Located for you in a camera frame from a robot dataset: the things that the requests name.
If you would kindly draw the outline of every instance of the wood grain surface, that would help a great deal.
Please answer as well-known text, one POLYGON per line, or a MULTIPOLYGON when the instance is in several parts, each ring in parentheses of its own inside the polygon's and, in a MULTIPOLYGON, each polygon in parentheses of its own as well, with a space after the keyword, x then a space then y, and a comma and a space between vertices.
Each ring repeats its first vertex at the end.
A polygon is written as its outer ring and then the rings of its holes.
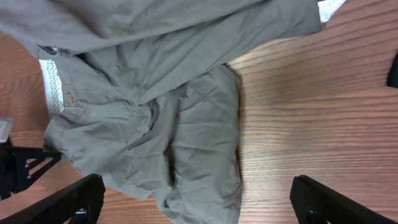
MULTIPOLYGON (((347 0, 324 31, 266 43, 229 64, 243 80, 241 223, 296 224, 289 192, 300 174, 398 222, 398 89, 385 86, 397 52, 397 0, 347 0)), ((0 78, 0 116, 16 118, 14 142, 41 145, 39 66, 1 34, 0 78)), ((0 202, 0 218, 80 178, 63 161, 0 202)), ((99 223, 170 222, 153 198, 108 189, 99 223)))

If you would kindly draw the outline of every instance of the seam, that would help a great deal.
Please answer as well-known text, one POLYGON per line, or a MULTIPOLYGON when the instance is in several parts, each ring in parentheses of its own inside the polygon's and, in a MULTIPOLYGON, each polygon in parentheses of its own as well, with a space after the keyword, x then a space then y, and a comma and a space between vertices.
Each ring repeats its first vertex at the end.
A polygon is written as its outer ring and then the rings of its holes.
POLYGON ((102 92, 102 91, 110 91, 110 92, 116 92, 116 93, 120 93, 120 91, 119 90, 91 90, 91 89, 79 89, 79 90, 76 90, 77 92, 79 92, 79 91, 90 91, 90 92, 102 92))
POLYGON ((66 106, 66 108, 72 108, 72 109, 78 109, 78 110, 83 110, 83 111, 88 111, 88 112, 93 112, 93 113, 134 113, 134 114, 139 114, 145 116, 143 113, 135 112, 135 111, 92 111, 92 110, 87 110, 83 108, 79 108, 76 106, 66 106))
POLYGON ((232 116, 230 116, 227 112, 225 112, 225 110, 221 109, 217 104, 215 104, 213 101, 211 101, 207 96, 201 94, 199 91, 197 91, 196 89, 190 87, 189 85, 187 85, 190 89, 194 90, 195 92, 199 93, 199 95, 203 96, 204 98, 206 98, 208 101, 210 101, 213 105, 215 105, 218 109, 220 109, 222 112, 224 112, 224 114, 226 114, 227 116, 229 116, 231 119, 233 119, 236 122, 239 122, 237 119, 233 118, 232 116))

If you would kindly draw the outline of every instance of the black object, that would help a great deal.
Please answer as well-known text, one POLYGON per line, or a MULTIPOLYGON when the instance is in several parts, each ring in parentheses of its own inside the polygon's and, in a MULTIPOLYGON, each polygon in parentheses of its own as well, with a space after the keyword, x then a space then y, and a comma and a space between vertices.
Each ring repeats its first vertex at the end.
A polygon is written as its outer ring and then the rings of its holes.
POLYGON ((397 224, 305 175, 294 178, 290 201, 300 224, 397 224))
POLYGON ((28 189, 39 177, 61 159, 60 152, 44 152, 43 149, 13 147, 8 141, 0 144, 0 200, 28 189), (45 160, 51 160, 33 174, 29 171, 45 160))
POLYGON ((0 224, 96 223, 104 203, 105 186, 98 174, 55 192, 49 197, 0 221, 0 224))
POLYGON ((388 73, 387 86, 398 88, 398 54, 392 63, 390 72, 388 73))

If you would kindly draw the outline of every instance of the pant leg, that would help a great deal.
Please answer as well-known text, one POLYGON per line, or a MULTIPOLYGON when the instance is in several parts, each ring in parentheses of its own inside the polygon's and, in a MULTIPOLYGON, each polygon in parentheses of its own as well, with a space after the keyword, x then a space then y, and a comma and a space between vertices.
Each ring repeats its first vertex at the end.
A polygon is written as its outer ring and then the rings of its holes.
POLYGON ((168 34, 96 50, 90 64, 146 103, 264 42, 320 31, 317 0, 261 1, 228 16, 168 34))
POLYGON ((183 29, 262 0, 2 0, 0 30, 32 44, 87 52, 183 29))
POLYGON ((174 223, 238 222, 240 84, 225 65, 187 84, 171 143, 175 183, 160 208, 174 223))

